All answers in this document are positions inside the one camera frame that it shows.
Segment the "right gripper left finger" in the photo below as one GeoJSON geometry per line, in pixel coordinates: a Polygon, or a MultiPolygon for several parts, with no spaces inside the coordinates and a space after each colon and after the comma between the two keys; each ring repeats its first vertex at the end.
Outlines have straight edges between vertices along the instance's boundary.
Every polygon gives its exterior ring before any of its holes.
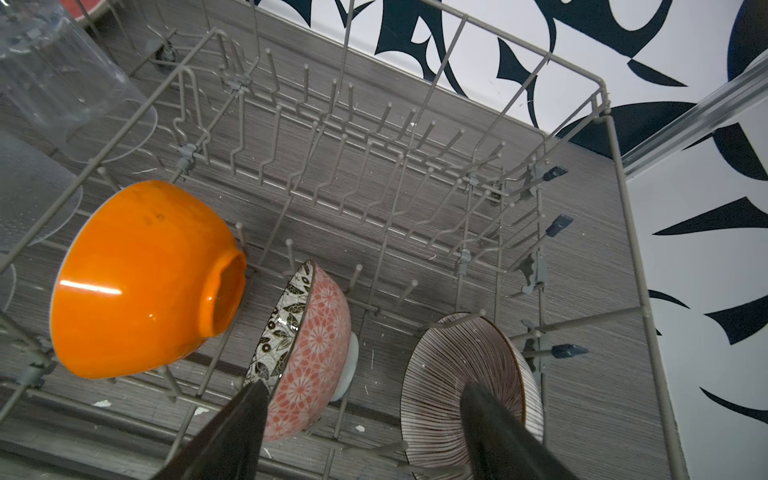
{"type": "Polygon", "coordinates": [[[270,402],[261,381],[250,383],[157,474],[156,479],[253,479],[270,402]]]}

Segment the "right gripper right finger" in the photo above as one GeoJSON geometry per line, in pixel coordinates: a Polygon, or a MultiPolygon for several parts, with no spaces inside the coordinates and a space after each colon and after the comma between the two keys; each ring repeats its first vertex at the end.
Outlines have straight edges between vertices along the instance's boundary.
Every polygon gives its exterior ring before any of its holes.
{"type": "Polygon", "coordinates": [[[573,479],[551,452],[484,386],[470,383],[460,400],[475,479],[573,479]]]}

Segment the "pink ribbed bowl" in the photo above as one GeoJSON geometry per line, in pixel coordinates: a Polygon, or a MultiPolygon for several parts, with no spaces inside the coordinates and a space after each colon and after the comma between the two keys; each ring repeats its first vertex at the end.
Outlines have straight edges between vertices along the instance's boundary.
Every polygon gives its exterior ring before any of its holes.
{"type": "Polygon", "coordinates": [[[416,479],[470,479],[460,399],[487,388],[533,437],[544,437],[541,394],[522,353],[486,318],[456,312],[428,329],[409,360],[401,390],[402,439],[416,479]]]}

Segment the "black white patterned bowl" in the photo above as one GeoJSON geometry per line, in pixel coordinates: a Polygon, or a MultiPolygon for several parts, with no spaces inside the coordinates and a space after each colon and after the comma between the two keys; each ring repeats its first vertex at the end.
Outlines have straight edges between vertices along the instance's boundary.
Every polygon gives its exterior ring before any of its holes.
{"type": "Polygon", "coordinates": [[[317,263],[300,264],[257,342],[244,383],[270,394],[266,441],[281,441],[314,423],[332,401],[351,340],[347,299],[317,263]]]}

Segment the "white orange small bowl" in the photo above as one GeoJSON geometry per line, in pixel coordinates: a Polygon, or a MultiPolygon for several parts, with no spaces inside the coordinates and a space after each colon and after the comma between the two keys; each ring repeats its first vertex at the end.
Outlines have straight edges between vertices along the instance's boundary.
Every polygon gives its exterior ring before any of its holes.
{"type": "Polygon", "coordinates": [[[59,268],[55,354],[86,379],[180,360],[230,325],[246,267],[228,225],[195,196],[159,180],[124,188],[90,216],[59,268]]]}

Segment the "grey wire dish rack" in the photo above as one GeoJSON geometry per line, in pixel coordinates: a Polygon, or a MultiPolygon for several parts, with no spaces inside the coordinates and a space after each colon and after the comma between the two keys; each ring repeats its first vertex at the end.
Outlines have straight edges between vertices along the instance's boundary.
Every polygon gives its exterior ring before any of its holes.
{"type": "Polygon", "coordinates": [[[488,319],[533,372],[534,423],[581,478],[684,479],[650,311],[618,111],[592,72],[461,10],[587,84],[553,132],[448,89],[458,39],[424,79],[352,45],[381,1],[352,1],[328,39],[256,1],[111,1],[88,34],[144,94],[74,131],[76,159],[1,95],[1,128],[67,170],[1,253],[1,475],[148,479],[236,395],[288,279],[318,263],[347,295],[360,357],[349,389],[301,432],[262,446],[260,479],[418,479],[401,396],[412,353],[460,312],[488,319]],[[573,144],[590,131],[604,156],[573,144]],[[76,377],[48,324],[54,280],[107,199],[170,181],[225,221],[247,258],[222,335],[167,366],[76,377]]]}

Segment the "clear smooth plastic cup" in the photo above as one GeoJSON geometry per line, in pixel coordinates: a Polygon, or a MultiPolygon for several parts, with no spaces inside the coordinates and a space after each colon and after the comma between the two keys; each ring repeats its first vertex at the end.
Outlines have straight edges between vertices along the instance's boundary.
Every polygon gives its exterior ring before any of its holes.
{"type": "Polygon", "coordinates": [[[119,133],[127,156],[158,122],[145,95],[58,1],[1,4],[1,91],[70,159],[86,163],[119,133]]]}

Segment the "frosted textured plastic cup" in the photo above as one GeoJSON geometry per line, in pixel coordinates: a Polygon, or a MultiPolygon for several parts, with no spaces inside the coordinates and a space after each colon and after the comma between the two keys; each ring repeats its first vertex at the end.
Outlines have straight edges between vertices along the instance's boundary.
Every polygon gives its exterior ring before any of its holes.
{"type": "Polygon", "coordinates": [[[16,136],[1,133],[1,252],[10,252],[76,175],[16,136]]]}

